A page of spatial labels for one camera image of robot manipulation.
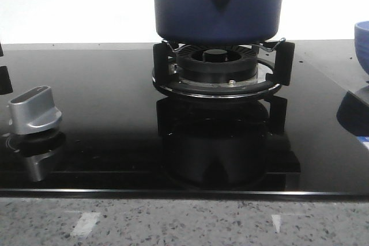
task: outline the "bowl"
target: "bowl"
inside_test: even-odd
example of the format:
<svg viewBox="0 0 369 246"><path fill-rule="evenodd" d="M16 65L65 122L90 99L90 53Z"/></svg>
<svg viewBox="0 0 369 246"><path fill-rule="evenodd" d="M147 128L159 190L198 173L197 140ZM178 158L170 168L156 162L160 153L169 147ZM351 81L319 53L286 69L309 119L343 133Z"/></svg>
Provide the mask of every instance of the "bowl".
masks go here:
<svg viewBox="0 0 369 246"><path fill-rule="evenodd" d="M369 74L369 21L355 24L355 51L360 65Z"/></svg>

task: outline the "white wall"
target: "white wall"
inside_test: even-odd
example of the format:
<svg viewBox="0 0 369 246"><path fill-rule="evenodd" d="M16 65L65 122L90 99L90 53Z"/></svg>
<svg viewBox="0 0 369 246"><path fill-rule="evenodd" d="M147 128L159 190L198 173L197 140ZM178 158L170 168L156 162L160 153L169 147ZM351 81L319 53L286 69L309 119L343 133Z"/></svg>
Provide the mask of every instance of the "white wall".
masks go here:
<svg viewBox="0 0 369 246"><path fill-rule="evenodd" d="M283 0L287 39L350 39L368 0ZM2 43L153 42L153 0L0 0Z"/></svg>

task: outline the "stovetop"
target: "stovetop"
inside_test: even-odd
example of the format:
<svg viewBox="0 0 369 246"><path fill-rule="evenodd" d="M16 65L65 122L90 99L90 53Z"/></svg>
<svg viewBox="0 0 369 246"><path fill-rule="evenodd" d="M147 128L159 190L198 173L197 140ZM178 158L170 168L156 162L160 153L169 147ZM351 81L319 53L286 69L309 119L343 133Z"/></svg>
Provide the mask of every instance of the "stovetop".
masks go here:
<svg viewBox="0 0 369 246"><path fill-rule="evenodd" d="M275 96L239 102L165 97L150 49L5 51L0 62L14 90L0 96L2 196L369 196L369 107L307 62ZM40 85L60 129L10 134L7 102Z"/></svg>

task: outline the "silver knob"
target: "silver knob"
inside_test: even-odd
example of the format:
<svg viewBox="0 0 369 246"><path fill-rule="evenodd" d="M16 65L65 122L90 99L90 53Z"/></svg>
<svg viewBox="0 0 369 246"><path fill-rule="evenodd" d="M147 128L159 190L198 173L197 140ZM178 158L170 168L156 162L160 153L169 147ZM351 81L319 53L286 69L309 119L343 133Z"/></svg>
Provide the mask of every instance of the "silver knob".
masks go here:
<svg viewBox="0 0 369 246"><path fill-rule="evenodd" d="M9 101L12 132L18 135L56 128L62 120L52 98L51 87L38 86Z"/></svg>

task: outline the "speckled countertop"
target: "speckled countertop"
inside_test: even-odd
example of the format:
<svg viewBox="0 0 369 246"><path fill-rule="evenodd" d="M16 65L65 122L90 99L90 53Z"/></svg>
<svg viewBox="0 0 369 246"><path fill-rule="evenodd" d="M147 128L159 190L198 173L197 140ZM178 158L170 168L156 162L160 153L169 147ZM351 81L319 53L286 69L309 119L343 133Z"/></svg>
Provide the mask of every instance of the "speckled countertop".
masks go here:
<svg viewBox="0 0 369 246"><path fill-rule="evenodd" d="M369 203L0 198L0 245L369 245Z"/></svg>

